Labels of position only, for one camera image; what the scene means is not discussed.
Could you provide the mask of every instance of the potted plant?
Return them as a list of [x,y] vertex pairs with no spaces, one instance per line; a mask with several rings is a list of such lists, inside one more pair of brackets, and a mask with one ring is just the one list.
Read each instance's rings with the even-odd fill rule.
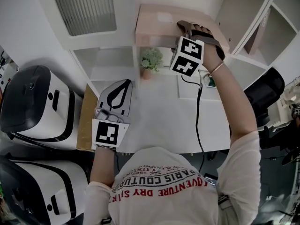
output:
[[143,79],[151,78],[151,70],[158,72],[158,67],[162,62],[163,55],[158,48],[147,48],[141,55],[142,77]]

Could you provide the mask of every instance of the white t-shirt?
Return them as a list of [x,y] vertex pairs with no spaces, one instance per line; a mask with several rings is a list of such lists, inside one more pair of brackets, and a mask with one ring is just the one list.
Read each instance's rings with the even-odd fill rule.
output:
[[[217,188],[181,155],[160,147],[135,153],[112,188],[91,182],[84,225],[248,225],[260,198],[258,132],[237,140],[218,168]],[[232,210],[218,205],[228,195]]]

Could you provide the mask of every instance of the small green plant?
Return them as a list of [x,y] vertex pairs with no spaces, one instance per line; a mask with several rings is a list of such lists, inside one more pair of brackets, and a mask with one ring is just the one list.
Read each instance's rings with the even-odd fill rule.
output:
[[162,62],[163,55],[158,48],[147,48],[142,52],[141,65],[145,69],[154,70],[158,72],[158,66]]

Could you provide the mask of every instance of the sleeve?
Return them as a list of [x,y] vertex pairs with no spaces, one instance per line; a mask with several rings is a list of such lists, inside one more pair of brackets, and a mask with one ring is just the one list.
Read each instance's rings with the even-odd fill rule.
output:
[[109,217],[108,203],[111,188],[99,182],[91,182],[85,192],[83,225],[98,225]]
[[258,212],[260,159],[259,135],[255,131],[231,145],[225,162],[217,170],[217,190],[229,196],[239,224],[251,224]]

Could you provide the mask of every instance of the bracelet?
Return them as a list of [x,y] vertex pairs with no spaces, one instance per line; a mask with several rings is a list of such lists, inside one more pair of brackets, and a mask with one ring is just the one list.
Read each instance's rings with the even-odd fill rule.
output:
[[224,64],[224,62],[221,62],[211,73],[210,73],[210,76],[215,72],[217,71],[222,65]]

